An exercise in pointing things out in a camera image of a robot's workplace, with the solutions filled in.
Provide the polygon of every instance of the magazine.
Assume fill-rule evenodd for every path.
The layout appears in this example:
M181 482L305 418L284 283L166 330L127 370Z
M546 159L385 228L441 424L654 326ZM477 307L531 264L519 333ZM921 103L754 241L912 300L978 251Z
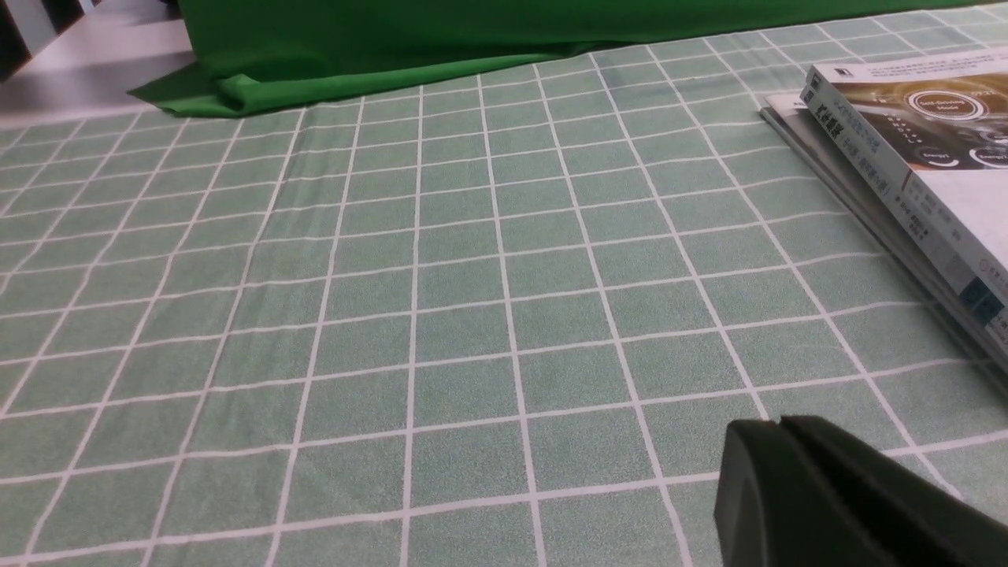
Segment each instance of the magazine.
M1008 349L1008 48L814 65L801 99Z
M950 278L956 281L969 278L969 267L965 262L949 262L946 266L947 274L935 267L925 254L925 248L901 226L897 217L888 210L858 168L848 161L839 146L820 127L812 112L801 101L799 93L773 95L766 100L767 106L761 111L763 118L892 252L911 276L920 281L946 308L955 322L1001 367L1008 369L1008 354L1002 343L995 340L970 313L960 294L949 284ZM928 237L933 238L932 235L935 234L928 231L926 244L930 244L931 248L936 247L940 253L940 245L935 245L933 239L928 240Z

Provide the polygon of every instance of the green backdrop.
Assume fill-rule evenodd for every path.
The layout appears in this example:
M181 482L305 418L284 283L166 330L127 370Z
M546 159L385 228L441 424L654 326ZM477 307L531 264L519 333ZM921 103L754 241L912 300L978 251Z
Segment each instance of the green backdrop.
M179 0L198 63L133 92L243 116L664 41L970 0Z

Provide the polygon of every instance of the stack of books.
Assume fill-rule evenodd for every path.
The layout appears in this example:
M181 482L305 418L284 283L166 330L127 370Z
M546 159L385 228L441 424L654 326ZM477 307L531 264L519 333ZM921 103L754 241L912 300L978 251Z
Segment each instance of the stack of books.
M1008 368L1008 48L822 64L763 117Z

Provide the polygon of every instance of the black object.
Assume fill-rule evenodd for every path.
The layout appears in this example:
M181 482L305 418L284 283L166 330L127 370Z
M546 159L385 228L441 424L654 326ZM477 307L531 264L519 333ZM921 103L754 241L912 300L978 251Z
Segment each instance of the black object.
M42 0L42 6L57 35L84 16L84 8L79 0Z
M24 46L14 18L7 11L6 3L0 0L0 83L24 65L28 56L28 48Z
M817 417L728 425L726 567L1004 567L1008 527Z

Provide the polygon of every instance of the book spine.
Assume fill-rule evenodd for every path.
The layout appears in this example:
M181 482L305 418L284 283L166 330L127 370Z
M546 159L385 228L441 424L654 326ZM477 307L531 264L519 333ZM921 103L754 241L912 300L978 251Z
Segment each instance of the book spine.
M911 175L904 189L904 201L913 202L923 217L947 239L977 274L971 293L974 314L989 316L997 326L998 336L1008 341L1008 266L996 255L988 252L976 234L969 230L956 215L949 211L937 195L918 176Z
M898 167L885 167L880 162L884 157L879 156L879 151L873 152L871 142L865 140L857 126L851 125L848 117L857 116L854 109L848 105L851 112L837 110L839 105L847 102L839 91L832 86L827 88L827 85L821 82L817 89L806 85L801 93L801 100L805 102L815 121L836 142L841 153L864 178L903 230L917 243L938 274L959 295L967 310L984 326L1001 349L1008 353L1008 310L978 277L977 265L963 258L950 240L934 229L933 222L929 216L922 214L915 200L906 198L902 188L908 182L906 174L896 177L901 174ZM860 127L863 131L867 125L862 123Z

